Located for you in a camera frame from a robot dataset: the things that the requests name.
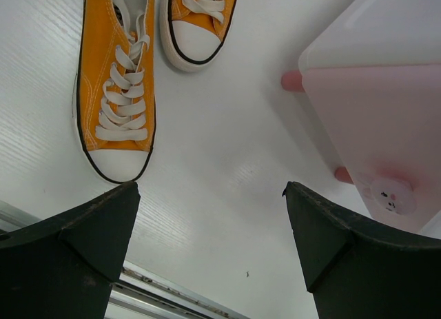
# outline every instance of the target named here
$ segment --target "canvas sneaker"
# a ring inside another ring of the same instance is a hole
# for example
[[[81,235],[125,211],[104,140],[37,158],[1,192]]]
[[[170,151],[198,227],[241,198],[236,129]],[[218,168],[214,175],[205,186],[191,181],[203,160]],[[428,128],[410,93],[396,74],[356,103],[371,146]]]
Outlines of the canvas sneaker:
[[[204,68],[221,50],[236,0],[161,0],[159,23],[165,54],[178,69]]]
[[[85,0],[74,93],[81,147],[113,183],[144,172],[156,129],[154,0]]]

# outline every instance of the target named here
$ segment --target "white rubber sole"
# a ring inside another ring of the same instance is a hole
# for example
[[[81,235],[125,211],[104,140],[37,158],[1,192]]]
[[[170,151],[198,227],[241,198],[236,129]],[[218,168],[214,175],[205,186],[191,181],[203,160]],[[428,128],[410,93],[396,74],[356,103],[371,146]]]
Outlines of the white rubber sole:
[[[76,110],[76,89],[77,87],[77,83],[78,83],[78,72],[75,74],[75,83],[74,83],[74,91],[72,93],[72,127],[74,129],[74,135],[75,135],[75,139],[76,139],[76,143],[78,145],[79,150],[81,151],[81,155],[84,157],[84,159],[88,162],[88,165],[90,165],[90,161],[88,156],[86,155],[86,153],[84,152],[83,149],[83,144],[81,143],[81,137],[80,137],[80,133],[78,131],[78,112]],[[106,183],[110,183],[110,184],[114,184],[111,183],[109,180],[104,179],[93,167],[92,169],[94,170],[94,174],[96,176],[98,176],[101,180],[104,180]]]
[[[205,64],[194,64],[183,59],[173,45],[170,27],[168,26],[168,0],[161,0],[159,3],[159,32],[161,33],[161,42],[165,56],[167,56],[168,60],[175,68],[184,72],[197,72],[206,68],[214,59],[216,59],[219,52],[223,49],[223,46],[220,47],[216,55]]]

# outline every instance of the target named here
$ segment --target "white rubber toe cap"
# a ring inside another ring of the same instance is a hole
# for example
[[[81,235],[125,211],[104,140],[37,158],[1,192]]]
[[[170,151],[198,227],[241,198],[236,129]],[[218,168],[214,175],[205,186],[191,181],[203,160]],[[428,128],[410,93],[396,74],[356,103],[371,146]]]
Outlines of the white rubber toe cap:
[[[99,149],[89,152],[96,168],[106,178],[123,183],[138,178],[149,153],[141,150]]]
[[[172,26],[178,49],[193,61],[209,59],[221,45],[214,33],[200,26],[186,21],[173,21]]]

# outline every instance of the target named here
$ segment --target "pink leg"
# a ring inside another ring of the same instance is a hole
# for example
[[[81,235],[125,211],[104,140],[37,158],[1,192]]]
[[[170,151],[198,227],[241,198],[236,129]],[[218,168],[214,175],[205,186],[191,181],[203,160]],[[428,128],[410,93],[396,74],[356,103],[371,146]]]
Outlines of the pink leg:
[[[341,181],[342,183],[349,183],[353,185],[353,181],[351,176],[349,175],[349,172],[347,171],[346,167],[340,166],[336,169],[334,176],[338,181]]]
[[[305,89],[302,85],[302,74],[299,70],[288,71],[282,76],[282,87],[289,92],[301,92],[304,93]],[[353,185],[353,181],[346,167],[337,168],[334,176],[338,181],[342,183],[349,183]]]
[[[302,74],[299,70],[288,71],[282,76],[282,87],[289,92],[305,92],[302,86]]]

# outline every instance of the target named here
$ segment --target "dirt speck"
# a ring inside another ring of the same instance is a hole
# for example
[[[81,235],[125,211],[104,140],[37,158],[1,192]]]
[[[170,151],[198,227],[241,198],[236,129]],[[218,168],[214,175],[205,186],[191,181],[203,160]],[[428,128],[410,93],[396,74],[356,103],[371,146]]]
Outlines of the dirt speck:
[[[91,276],[85,276],[84,280],[83,280],[83,284],[85,286],[88,286],[88,287],[95,287],[96,286],[96,281]]]

